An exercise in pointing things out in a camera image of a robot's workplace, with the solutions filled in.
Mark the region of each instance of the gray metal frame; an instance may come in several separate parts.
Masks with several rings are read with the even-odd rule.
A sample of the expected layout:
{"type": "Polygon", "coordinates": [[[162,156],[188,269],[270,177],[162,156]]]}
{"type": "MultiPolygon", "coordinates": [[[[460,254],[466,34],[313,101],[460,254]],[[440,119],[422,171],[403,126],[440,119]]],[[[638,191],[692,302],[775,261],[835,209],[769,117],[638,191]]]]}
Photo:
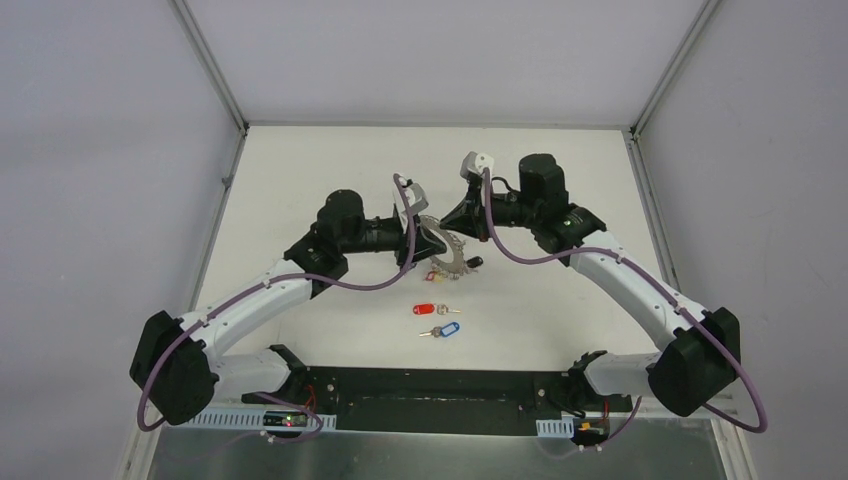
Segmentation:
{"type": "MultiPolygon", "coordinates": [[[[215,245],[215,239],[221,225],[221,220],[224,215],[227,200],[232,186],[232,181],[235,177],[238,168],[241,154],[247,139],[249,124],[238,102],[233,96],[232,91],[227,85],[226,79],[221,72],[215,57],[209,49],[203,33],[197,24],[194,15],[191,12],[187,0],[169,0],[172,5],[174,14],[177,20],[185,30],[186,37],[194,49],[198,60],[206,70],[209,80],[215,91],[221,98],[222,104],[227,108],[230,117],[241,133],[238,145],[235,149],[232,164],[229,168],[227,176],[221,179],[224,186],[221,195],[220,203],[215,214],[215,222],[210,236],[203,247],[203,261],[198,272],[195,287],[192,292],[189,308],[193,308],[203,284],[203,278],[206,275],[206,270],[211,257],[212,249],[215,245]]],[[[557,123],[546,124],[467,124],[462,122],[452,123],[399,123],[399,122],[256,122],[255,125],[262,126],[386,126],[386,127],[471,127],[471,128],[548,128],[548,129],[582,129],[582,130],[621,130],[624,142],[630,156],[631,167],[633,174],[636,177],[639,196],[642,200],[642,207],[648,219],[651,239],[654,244],[654,249],[657,259],[662,270],[663,279],[671,286],[679,289],[677,275],[674,269],[674,262],[669,251],[668,240],[666,238],[666,227],[663,220],[662,209],[654,196],[653,182],[650,177],[650,168],[646,164],[646,160],[641,151],[641,134],[645,127],[650,122],[654,112],[659,107],[662,99],[673,85],[677,74],[686,64],[689,56],[694,52],[694,47],[698,39],[701,37],[704,29],[713,18],[715,12],[722,4],[722,0],[704,0],[696,18],[693,20],[685,37],[681,41],[675,51],[668,66],[657,82],[654,91],[651,93],[648,101],[642,109],[638,120],[632,126],[597,126],[597,125],[567,125],[557,123]]],[[[722,397],[718,400],[718,405],[726,411],[734,412],[735,403],[732,397],[722,397]]],[[[661,406],[656,405],[656,408],[647,408],[648,417],[657,418],[662,416],[658,412],[661,406]]],[[[150,417],[155,416],[151,411],[148,412],[150,417]]],[[[719,448],[722,462],[724,464],[725,473],[729,480],[756,479],[757,475],[753,468],[753,462],[750,452],[745,441],[744,434],[737,428],[729,425],[726,422],[712,420],[713,430],[716,435],[716,443],[719,448]]],[[[124,455],[115,478],[123,480],[145,479],[148,476],[149,469],[153,460],[153,452],[159,439],[159,432],[151,434],[143,434],[137,429],[133,429],[133,434],[128,439],[124,449],[124,455]]]]}

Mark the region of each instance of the red key tag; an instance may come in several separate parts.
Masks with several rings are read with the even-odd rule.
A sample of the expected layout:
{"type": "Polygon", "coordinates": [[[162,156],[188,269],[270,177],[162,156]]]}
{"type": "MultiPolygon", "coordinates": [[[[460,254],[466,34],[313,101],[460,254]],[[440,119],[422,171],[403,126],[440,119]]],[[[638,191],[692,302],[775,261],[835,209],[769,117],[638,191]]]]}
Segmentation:
{"type": "Polygon", "coordinates": [[[436,306],[432,303],[421,303],[412,307],[412,313],[416,315],[429,315],[436,311],[436,306]]]}

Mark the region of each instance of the glass panel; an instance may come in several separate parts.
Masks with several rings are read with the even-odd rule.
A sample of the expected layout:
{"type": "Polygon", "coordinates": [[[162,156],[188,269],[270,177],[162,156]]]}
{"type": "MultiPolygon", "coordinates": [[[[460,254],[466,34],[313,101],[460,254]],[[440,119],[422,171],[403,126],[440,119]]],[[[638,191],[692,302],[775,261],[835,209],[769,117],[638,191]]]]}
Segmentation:
{"type": "Polygon", "coordinates": [[[332,432],[291,445],[238,432],[165,428],[151,480],[726,478],[707,420],[634,420],[599,454],[565,439],[332,432]]]}

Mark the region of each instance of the white table surface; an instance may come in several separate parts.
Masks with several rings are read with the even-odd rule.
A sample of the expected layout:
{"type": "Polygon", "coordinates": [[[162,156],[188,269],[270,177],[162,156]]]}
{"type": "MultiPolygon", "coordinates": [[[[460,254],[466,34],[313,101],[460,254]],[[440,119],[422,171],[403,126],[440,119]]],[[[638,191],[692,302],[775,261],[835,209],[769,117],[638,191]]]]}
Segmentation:
{"type": "MultiPolygon", "coordinates": [[[[643,265],[659,272],[622,135],[617,131],[388,127],[253,127],[235,177],[199,306],[233,293],[279,258],[315,221],[327,194],[350,188],[367,217],[391,215],[392,174],[420,183],[441,218],[463,198],[458,175],[475,150],[496,159],[495,174],[518,185],[518,161],[551,153],[571,200],[604,220],[643,265]]],[[[496,191],[503,190],[496,186],[496,191]]],[[[516,254],[543,255],[529,231],[499,229],[516,254]]],[[[654,351],[648,336],[600,288],[559,262],[517,265],[491,242],[468,241],[479,273],[423,281],[429,261],[392,287],[362,293],[332,287],[258,328],[230,352],[287,345],[307,365],[488,370],[563,370],[587,351],[654,351]],[[462,309],[412,314],[417,303],[462,309]],[[458,321],[445,339],[418,336],[458,321]]],[[[393,254],[348,255],[348,282],[376,283],[396,272],[393,254]]]]}

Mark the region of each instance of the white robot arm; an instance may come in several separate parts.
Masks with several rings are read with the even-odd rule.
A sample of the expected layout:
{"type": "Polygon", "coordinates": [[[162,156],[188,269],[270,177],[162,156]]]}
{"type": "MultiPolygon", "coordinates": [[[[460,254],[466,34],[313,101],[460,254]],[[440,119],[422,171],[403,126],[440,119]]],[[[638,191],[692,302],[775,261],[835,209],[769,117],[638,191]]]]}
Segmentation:
{"type": "MultiPolygon", "coordinates": [[[[640,355],[587,353],[563,376],[556,375],[567,383],[569,407],[580,410],[597,405],[599,399],[603,404],[611,395],[647,395],[671,412],[688,416],[737,378],[741,366],[736,317],[724,308],[708,311],[641,268],[600,219],[569,202],[564,173],[552,156],[535,154],[521,160],[520,189],[504,180],[507,193],[487,190],[484,195],[484,187],[491,187],[493,166],[486,154],[471,152],[465,158],[460,174],[468,191],[440,227],[480,241],[492,238],[520,263],[542,263],[512,256],[494,235],[495,226],[529,229],[543,250],[620,304],[658,350],[640,355]],[[736,366],[728,362],[730,357],[736,366]]],[[[406,180],[398,187],[394,215],[388,219],[365,219],[359,195],[333,192],[309,232],[233,296],[179,318],[165,312],[151,317],[130,369],[146,392],[142,399],[149,393],[164,419],[176,425],[212,400],[238,399],[251,392],[285,397],[288,390],[300,388],[293,385],[297,375],[290,379],[290,373],[292,365],[303,365],[285,347],[270,346],[248,355],[226,352],[269,319],[315,298],[330,284],[341,284],[337,280],[347,272],[344,254],[393,251],[402,275],[411,263],[444,253],[445,244],[418,221],[417,214],[427,207],[421,187],[406,180]],[[398,215],[401,209],[412,225],[406,215],[398,215]]]]}
{"type": "Polygon", "coordinates": [[[716,337],[738,362],[736,317],[724,308],[708,311],[642,268],[600,219],[569,202],[564,173],[551,155],[534,154],[521,160],[520,189],[496,178],[504,182],[508,192],[484,195],[486,185],[491,186],[488,176],[493,167],[491,155],[468,154],[460,170],[468,181],[468,192],[442,219],[441,228],[480,241],[493,238],[504,254],[519,263],[542,262],[511,255],[493,235],[495,226],[529,229],[548,253],[573,252],[559,257],[559,261],[607,292],[639,323],[658,349],[638,355],[605,351],[584,355],[568,372],[578,382],[574,388],[583,390],[576,395],[575,403],[612,394],[653,396],[670,411],[688,416],[736,379],[733,366],[681,313],[691,313],[694,321],[716,337]]]}
{"type": "MultiPolygon", "coordinates": [[[[403,177],[396,182],[392,217],[365,219],[356,192],[333,192],[309,232],[236,293],[178,318],[163,311],[148,319],[130,377],[148,392],[165,420],[177,425],[213,400],[280,389],[290,373],[285,352],[273,348],[245,355],[226,352],[263,323],[323,292],[328,281],[346,285],[336,282],[348,271],[344,254],[392,251],[402,269],[397,279],[415,262],[447,251],[419,221],[418,214],[428,205],[424,190],[403,177]],[[408,217],[414,223],[410,228],[408,217]],[[181,336],[187,338],[173,345],[181,336]],[[165,356],[169,346],[174,348],[165,356]]],[[[373,290],[393,282],[353,287],[373,290]]]]}

